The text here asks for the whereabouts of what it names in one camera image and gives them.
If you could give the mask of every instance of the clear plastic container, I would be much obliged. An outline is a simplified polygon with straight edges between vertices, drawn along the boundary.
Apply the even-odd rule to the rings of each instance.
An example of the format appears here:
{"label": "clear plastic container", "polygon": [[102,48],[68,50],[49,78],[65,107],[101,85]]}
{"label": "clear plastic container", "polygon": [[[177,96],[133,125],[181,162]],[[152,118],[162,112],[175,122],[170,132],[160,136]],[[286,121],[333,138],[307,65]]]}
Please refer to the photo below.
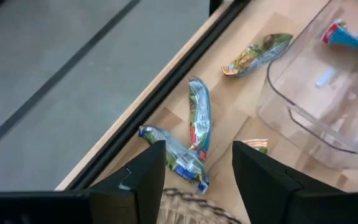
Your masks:
{"label": "clear plastic container", "polygon": [[321,163],[358,169],[358,50],[327,45],[336,19],[358,35],[358,0],[332,0],[268,66],[259,116]]}

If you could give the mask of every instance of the black edge trim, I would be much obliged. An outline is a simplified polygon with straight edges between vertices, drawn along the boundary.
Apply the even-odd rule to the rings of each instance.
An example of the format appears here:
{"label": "black edge trim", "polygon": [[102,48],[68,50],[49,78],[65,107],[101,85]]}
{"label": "black edge trim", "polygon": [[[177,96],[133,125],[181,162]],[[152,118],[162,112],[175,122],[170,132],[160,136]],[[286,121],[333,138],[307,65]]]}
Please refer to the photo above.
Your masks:
{"label": "black edge trim", "polygon": [[104,25],[84,46],[82,46],[55,74],[53,74],[24,104],[0,125],[0,140],[14,128],[34,108],[40,100],[65,75],[87,55],[91,49],[130,12],[140,0],[131,0],[110,21]]}
{"label": "black edge trim", "polygon": [[67,190],[80,190],[89,187],[111,160],[121,151],[130,138],[144,124],[161,102],[186,76],[193,65],[218,39],[229,24],[248,5],[250,0],[234,0],[214,24],[201,36],[192,48],[169,71],[153,92],[136,108],[124,124],[113,134],[107,143],[69,184]]}

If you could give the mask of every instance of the wicker basket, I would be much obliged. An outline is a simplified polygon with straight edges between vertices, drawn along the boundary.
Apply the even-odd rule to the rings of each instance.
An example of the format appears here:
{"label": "wicker basket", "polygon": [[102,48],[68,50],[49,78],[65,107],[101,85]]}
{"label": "wicker basket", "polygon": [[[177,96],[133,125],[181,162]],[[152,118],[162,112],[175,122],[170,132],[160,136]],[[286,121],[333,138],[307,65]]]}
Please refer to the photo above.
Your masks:
{"label": "wicker basket", "polygon": [[230,213],[202,197],[178,189],[164,189],[158,214],[158,224],[241,224]]}

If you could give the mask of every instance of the plastic bin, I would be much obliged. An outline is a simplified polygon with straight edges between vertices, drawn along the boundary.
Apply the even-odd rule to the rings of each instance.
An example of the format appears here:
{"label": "plastic bin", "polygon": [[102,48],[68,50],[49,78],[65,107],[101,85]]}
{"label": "plastic bin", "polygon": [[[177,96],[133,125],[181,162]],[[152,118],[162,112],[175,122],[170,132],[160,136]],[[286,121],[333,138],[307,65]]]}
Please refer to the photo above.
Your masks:
{"label": "plastic bin", "polygon": [[[321,41],[336,19],[358,35],[358,0],[332,0],[267,69],[259,116],[335,169],[358,169],[358,51]],[[333,75],[318,86],[327,73]]]}

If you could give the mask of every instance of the gray floor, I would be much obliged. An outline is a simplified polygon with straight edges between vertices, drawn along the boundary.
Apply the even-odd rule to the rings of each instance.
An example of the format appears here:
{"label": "gray floor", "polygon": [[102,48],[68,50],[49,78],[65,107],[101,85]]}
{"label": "gray floor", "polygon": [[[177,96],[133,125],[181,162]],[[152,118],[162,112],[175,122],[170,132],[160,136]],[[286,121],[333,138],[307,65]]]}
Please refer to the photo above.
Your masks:
{"label": "gray floor", "polygon": [[[128,0],[0,8],[0,125]],[[141,2],[0,141],[0,190],[52,190],[208,17],[208,0]]]}

